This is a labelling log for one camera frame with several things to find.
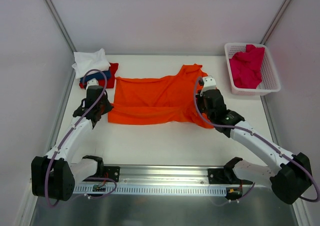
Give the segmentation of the orange t-shirt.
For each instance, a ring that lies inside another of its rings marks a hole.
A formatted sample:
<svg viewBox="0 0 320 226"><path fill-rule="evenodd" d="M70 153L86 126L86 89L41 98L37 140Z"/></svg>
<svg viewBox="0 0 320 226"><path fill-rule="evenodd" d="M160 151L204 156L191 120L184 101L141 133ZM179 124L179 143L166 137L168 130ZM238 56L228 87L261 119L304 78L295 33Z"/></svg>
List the orange t-shirt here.
<svg viewBox="0 0 320 226"><path fill-rule="evenodd" d="M198 77L205 77L202 65L182 65L176 75L162 78L116 78L109 123L154 125L168 122L193 123L212 129L196 111L194 89Z"/></svg>

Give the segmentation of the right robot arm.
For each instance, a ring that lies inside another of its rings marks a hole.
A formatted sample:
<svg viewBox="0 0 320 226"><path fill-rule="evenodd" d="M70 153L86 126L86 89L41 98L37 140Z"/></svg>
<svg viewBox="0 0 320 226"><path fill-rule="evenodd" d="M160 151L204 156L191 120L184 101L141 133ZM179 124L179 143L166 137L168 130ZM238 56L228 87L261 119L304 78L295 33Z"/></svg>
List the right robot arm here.
<svg viewBox="0 0 320 226"><path fill-rule="evenodd" d="M263 185L286 204L293 204L299 198L308 202L319 201L319 195L315 199L303 197L311 186L317 194L320 192L312 176L310 160L305 154L293 154L261 136L241 115L227 109L218 89L205 92L194 90L193 102L205 123L242 144L265 163L261 166L234 157L223 167L223 176L228 183L246 180Z"/></svg>

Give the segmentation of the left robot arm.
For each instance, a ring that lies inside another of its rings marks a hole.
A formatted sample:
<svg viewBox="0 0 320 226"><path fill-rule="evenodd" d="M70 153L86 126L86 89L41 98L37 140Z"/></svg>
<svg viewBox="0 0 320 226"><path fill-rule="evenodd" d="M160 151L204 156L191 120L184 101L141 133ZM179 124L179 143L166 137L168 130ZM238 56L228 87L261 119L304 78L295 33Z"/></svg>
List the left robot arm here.
<svg viewBox="0 0 320 226"><path fill-rule="evenodd" d="M112 109L104 87L87 86L86 97L74 111L71 124L60 142L45 156L36 156L31 162L34 196L67 201L78 183L89 177L94 181L104 177L104 162L101 157L86 155L75 165L71 165L71 160L101 117Z"/></svg>

